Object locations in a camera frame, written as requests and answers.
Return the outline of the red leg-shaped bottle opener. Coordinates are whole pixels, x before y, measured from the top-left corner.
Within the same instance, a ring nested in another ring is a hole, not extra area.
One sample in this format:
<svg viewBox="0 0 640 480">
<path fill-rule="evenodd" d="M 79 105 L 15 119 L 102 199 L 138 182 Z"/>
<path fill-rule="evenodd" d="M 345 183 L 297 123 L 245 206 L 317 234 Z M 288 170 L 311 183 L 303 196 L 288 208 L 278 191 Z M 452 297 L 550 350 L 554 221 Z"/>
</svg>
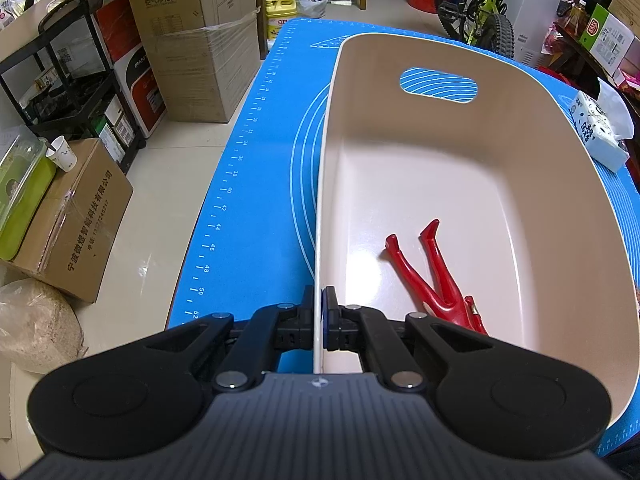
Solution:
<svg viewBox="0 0 640 480">
<path fill-rule="evenodd" d="M 386 254 L 395 271 L 416 295 L 416 298 L 421 301 L 426 312 L 467 330 L 487 335 L 474 298 L 471 295 L 464 296 L 462 294 L 446 265 L 436 240 L 438 227 L 439 220 L 434 219 L 419 235 L 436 287 L 428 284 L 409 263 L 395 234 L 390 234 L 385 239 Z"/>
</svg>

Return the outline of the beige plastic storage basket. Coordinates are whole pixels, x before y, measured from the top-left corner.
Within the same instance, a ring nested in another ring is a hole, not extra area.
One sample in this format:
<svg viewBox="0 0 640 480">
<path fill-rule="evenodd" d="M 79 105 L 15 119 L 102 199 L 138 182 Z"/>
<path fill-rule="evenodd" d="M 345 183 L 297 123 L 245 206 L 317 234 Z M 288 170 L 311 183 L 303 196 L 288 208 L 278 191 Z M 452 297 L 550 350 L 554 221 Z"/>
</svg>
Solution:
<svg viewBox="0 0 640 480">
<path fill-rule="evenodd" d="M 596 166 L 550 90 L 509 62 L 380 32 L 338 49 L 318 179 L 316 285 L 403 318 L 439 249 L 488 334 L 588 370 L 612 415 L 639 373 L 636 286 Z"/>
</svg>

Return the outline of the beige sack bag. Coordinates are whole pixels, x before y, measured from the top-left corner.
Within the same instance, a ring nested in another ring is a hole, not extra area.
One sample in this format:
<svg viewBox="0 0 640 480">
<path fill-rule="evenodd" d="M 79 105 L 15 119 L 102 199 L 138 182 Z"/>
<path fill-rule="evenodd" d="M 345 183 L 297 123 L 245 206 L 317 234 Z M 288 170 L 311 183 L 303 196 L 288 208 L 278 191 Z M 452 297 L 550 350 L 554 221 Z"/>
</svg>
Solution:
<svg viewBox="0 0 640 480">
<path fill-rule="evenodd" d="M 25 372 L 44 375 L 81 359 L 84 332 L 64 296 L 24 278 L 1 287 L 1 354 Z"/>
</svg>

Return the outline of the brown cardboard box with text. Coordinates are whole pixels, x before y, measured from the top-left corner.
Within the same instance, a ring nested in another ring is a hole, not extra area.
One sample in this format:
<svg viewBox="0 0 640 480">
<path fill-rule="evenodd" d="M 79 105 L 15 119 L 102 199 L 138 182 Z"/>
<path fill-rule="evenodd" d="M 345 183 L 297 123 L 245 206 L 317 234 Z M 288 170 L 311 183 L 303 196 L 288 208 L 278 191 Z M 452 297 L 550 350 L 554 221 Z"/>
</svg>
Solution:
<svg viewBox="0 0 640 480">
<path fill-rule="evenodd" d="M 74 141 L 30 222 L 14 270 L 92 304 L 134 189 L 98 138 Z"/>
</svg>

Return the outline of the blue silicone baking mat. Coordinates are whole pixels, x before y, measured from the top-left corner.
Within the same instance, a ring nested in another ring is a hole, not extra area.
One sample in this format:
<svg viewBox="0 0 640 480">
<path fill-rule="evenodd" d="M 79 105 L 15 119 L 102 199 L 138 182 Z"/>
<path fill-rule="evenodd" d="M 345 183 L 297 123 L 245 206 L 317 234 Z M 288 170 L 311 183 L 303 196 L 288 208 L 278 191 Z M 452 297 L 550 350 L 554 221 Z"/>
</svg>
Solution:
<svg viewBox="0 0 640 480">
<path fill-rule="evenodd" d="M 170 326 L 218 311 L 249 318 L 259 307 L 295 302 L 306 287 L 318 288 L 318 179 L 326 104 L 338 49 L 346 39 L 369 32 L 455 44 L 355 22 L 298 18 L 285 26 L 250 89 L 209 185 L 183 261 Z M 547 87 L 573 125 L 573 88 L 500 60 Z M 626 171 L 614 174 L 593 163 L 614 208 L 637 287 L 638 194 Z M 639 373 L 630 404 L 620 418 L 612 415 L 600 452 L 614 450 L 638 429 Z"/>
</svg>

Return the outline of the green plastic food container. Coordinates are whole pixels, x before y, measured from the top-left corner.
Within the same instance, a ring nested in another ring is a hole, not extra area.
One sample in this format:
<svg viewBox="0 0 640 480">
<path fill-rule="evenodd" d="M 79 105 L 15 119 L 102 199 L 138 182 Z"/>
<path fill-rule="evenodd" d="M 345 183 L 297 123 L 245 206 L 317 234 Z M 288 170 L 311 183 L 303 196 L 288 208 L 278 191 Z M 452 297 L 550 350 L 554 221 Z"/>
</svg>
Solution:
<svg viewBox="0 0 640 480">
<path fill-rule="evenodd" d="M 58 167 L 24 126 L 1 133 L 1 259 L 15 257 Z"/>
</svg>

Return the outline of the white paper cup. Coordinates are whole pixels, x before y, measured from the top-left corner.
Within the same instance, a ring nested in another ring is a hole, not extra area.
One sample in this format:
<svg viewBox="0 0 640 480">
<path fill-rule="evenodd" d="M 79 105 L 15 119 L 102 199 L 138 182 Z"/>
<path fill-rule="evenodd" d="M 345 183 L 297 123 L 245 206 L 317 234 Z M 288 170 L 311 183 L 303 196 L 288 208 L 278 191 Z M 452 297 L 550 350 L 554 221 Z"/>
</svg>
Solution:
<svg viewBox="0 0 640 480">
<path fill-rule="evenodd" d="M 58 136 L 48 143 L 46 157 L 64 172 L 72 171 L 77 165 L 77 156 L 65 136 Z"/>
</svg>

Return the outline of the white patterned tissue box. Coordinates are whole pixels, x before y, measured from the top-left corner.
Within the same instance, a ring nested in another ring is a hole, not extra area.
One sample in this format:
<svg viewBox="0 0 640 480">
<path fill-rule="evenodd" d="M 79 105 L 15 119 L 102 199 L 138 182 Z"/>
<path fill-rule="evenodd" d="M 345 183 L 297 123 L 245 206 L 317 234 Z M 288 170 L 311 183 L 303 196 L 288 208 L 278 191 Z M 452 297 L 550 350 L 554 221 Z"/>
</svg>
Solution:
<svg viewBox="0 0 640 480">
<path fill-rule="evenodd" d="M 634 137 L 634 122 L 620 94 L 603 79 L 598 83 L 595 99 L 576 94 L 570 117 L 591 158 L 616 174 L 629 159 L 624 141 Z"/>
</svg>

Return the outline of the black metal shelf cart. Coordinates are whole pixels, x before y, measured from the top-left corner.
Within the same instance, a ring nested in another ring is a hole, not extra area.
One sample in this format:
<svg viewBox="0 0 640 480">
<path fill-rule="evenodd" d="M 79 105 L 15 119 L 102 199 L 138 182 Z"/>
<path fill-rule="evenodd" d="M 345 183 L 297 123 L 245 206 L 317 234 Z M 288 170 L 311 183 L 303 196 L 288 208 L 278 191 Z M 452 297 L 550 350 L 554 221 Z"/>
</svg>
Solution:
<svg viewBox="0 0 640 480">
<path fill-rule="evenodd" d="M 44 14 L 35 37 L 1 59 L 1 88 L 38 138 L 98 138 L 122 171 L 145 148 L 88 0 Z"/>
</svg>

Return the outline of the green white carton box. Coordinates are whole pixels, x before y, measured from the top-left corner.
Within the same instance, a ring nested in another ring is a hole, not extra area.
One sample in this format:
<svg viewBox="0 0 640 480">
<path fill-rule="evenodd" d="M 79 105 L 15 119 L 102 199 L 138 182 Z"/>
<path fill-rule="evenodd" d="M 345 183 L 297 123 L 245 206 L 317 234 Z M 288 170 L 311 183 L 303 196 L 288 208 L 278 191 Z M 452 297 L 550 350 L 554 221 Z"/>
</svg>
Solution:
<svg viewBox="0 0 640 480">
<path fill-rule="evenodd" d="M 634 33 L 600 4 L 594 8 L 579 43 L 613 75 L 634 44 Z"/>
</svg>

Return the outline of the red white appliance box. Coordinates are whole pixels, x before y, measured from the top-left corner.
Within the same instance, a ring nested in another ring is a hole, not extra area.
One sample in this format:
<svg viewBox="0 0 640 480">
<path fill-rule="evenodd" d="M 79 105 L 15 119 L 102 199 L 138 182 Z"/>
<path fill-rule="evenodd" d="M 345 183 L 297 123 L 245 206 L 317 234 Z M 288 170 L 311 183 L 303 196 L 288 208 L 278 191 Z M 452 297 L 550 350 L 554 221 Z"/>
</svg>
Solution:
<svg viewBox="0 0 640 480">
<path fill-rule="evenodd" d="M 145 139 L 166 114 L 129 0 L 110 0 L 94 14 L 122 94 Z"/>
</svg>

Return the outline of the large stacked cardboard box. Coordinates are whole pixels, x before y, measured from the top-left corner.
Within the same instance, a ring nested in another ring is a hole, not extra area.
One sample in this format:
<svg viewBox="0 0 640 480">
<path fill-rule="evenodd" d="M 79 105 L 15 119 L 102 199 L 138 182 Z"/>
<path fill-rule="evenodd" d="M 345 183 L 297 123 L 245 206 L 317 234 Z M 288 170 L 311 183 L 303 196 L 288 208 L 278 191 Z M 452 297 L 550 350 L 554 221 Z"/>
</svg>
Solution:
<svg viewBox="0 0 640 480">
<path fill-rule="evenodd" d="M 256 0 L 129 0 L 176 122 L 228 122 L 260 64 Z"/>
</svg>

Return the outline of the green black children's bicycle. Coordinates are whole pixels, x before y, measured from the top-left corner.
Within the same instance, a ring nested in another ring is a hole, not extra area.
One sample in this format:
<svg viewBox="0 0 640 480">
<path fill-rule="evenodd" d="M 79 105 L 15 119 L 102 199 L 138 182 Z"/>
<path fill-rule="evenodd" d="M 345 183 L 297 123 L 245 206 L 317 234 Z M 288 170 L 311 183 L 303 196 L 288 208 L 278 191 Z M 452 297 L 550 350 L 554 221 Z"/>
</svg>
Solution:
<svg viewBox="0 0 640 480">
<path fill-rule="evenodd" d="M 514 32 L 506 17 L 504 0 L 434 0 L 437 16 L 453 39 L 488 50 L 505 58 L 514 57 Z"/>
</svg>

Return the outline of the yellow oil jug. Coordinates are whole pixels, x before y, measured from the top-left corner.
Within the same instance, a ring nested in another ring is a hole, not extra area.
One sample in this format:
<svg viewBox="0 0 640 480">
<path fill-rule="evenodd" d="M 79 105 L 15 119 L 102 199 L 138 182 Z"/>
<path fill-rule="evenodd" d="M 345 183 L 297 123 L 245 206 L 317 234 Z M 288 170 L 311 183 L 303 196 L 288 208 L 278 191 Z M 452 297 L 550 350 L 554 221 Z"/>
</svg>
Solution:
<svg viewBox="0 0 640 480">
<path fill-rule="evenodd" d="M 297 16 L 296 0 L 266 0 L 267 47 L 271 49 L 282 26 Z"/>
</svg>

